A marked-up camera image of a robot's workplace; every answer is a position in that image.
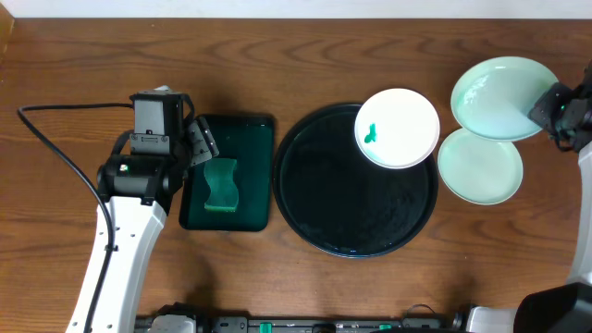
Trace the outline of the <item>green sponge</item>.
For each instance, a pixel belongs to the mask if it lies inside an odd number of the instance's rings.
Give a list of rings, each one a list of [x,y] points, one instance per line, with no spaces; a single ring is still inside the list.
[[[204,203],[207,211],[231,213],[239,204],[239,190],[234,181],[237,161],[232,158],[215,158],[203,169],[210,194]]]

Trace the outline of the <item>mint plate with green stain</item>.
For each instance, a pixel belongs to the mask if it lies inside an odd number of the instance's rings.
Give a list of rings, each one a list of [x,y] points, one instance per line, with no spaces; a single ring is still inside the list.
[[[524,165],[513,143],[489,141],[457,129],[439,148],[438,171],[458,197],[473,204],[494,205],[519,190]]]

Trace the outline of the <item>white plate with green stain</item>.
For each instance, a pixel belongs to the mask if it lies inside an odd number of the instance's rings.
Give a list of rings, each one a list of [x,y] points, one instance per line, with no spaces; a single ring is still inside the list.
[[[421,93],[395,88],[367,99],[354,121],[361,153],[389,169],[414,167],[434,151],[440,134],[438,112]]]

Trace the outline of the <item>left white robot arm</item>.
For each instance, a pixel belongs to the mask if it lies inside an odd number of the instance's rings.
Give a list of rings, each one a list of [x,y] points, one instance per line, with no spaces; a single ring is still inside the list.
[[[69,332],[131,332],[147,266],[187,171],[217,155],[197,117],[181,133],[127,133],[100,167],[97,227]]]

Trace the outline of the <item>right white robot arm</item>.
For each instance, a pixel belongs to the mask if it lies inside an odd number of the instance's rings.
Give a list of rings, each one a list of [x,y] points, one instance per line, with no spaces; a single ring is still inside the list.
[[[464,332],[589,332],[591,330],[591,65],[574,85],[553,82],[535,95],[527,119],[543,130],[559,154],[570,154],[567,181],[575,200],[571,257],[563,280],[532,290],[513,307],[471,306]]]

